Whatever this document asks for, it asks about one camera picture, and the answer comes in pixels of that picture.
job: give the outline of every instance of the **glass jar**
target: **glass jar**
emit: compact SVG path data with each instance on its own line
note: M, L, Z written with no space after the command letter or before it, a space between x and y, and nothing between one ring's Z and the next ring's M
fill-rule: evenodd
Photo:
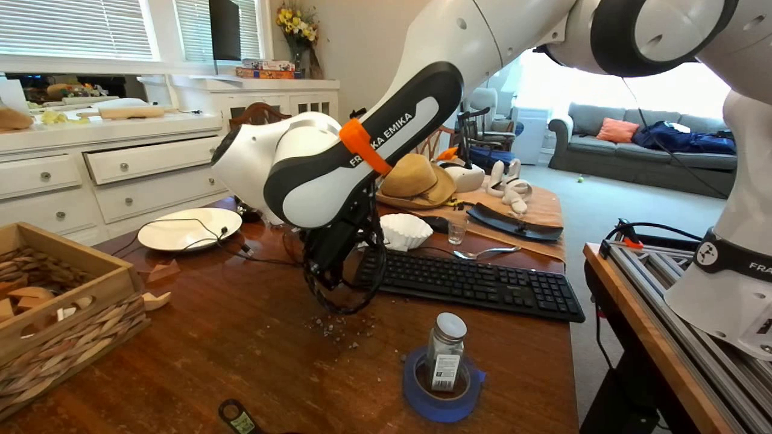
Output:
M437 315L435 326L429 332L426 366L429 387L438 392L453 390L464 355L466 324L449 312Z

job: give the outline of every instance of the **gray sofa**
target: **gray sofa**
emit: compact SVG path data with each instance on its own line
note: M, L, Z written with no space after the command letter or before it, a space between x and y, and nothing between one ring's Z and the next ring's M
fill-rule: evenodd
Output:
M720 119L696 117L669 111L643 110L646 122L676 122L696 133L726 129ZM638 184L718 196L703 185L664 151L652 151L637 144L614 144L598 140L603 119L626 120L643 125L638 109L622 109L571 104L568 118L553 119L550 130L557 135L555 155L550 167ZM728 195L734 185L737 157L721 154L675 154L703 180Z

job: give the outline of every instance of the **yellow flowers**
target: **yellow flowers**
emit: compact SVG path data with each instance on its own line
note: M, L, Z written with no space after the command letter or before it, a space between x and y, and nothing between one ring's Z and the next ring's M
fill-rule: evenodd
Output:
M286 4L276 11L276 25L282 28L286 38L295 39L297 42L314 43L317 38L317 24L313 22L313 14L303 20L303 13Z

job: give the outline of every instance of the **blue tape roll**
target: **blue tape roll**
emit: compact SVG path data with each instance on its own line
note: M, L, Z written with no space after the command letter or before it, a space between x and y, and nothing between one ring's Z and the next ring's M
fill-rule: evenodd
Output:
M419 415L434 421L453 423L464 419L472 413L477 405L477 397L485 381L485 372L478 371L469 358L462 358L459 375L468 379L466 392L454 399L437 398L427 392L415 376L415 369L426 359L426 347L421 347L405 360L405 370L402 372L402 392L410 406Z

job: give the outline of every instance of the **wooden table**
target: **wooden table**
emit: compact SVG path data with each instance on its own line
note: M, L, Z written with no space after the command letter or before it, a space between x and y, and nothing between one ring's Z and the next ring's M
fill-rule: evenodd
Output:
M619 362L619 376L625 371L637 379L635 386L642 398L641 406L654 405L664 416L673 432L731 433L732 429L721 416L716 406L706 395L703 387L686 367L673 340L655 323L653 313L638 295L611 259L603 259L600 246L587 244L584 247L585 276L590 291L608 319L608 324L619 338L625 353ZM588 317L594 313L585 312ZM601 390L582 425L582 432L623 432L615 431L635 413L625 409L613 409L614 402L623 402L619 390L611 383ZM636 415L633 420L642 422ZM600 422L608 431L598 428Z
M262 223L242 227L257 258L287 259L282 234ZM98 248L112 253L132 236ZM449 248L442 235L428 244ZM467 234L462 248L494 245ZM145 248L126 257L140 271L168 258ZM226 434L217 409L227 398L241 401L267 432L578 431L568 324L387 293L343 324L317 303L297 268L216 248L177 261L181 273L147 285L173 294L148 314L148 329L0 423L0 432ZM536 253L493 263L564 271ZM423 419L401 391L400 356L426 345L444 310L465 320L467 354L487 372L476 410L452 425ZM318 317L333 334L324 337ZM358 348L349 348L354 342Z

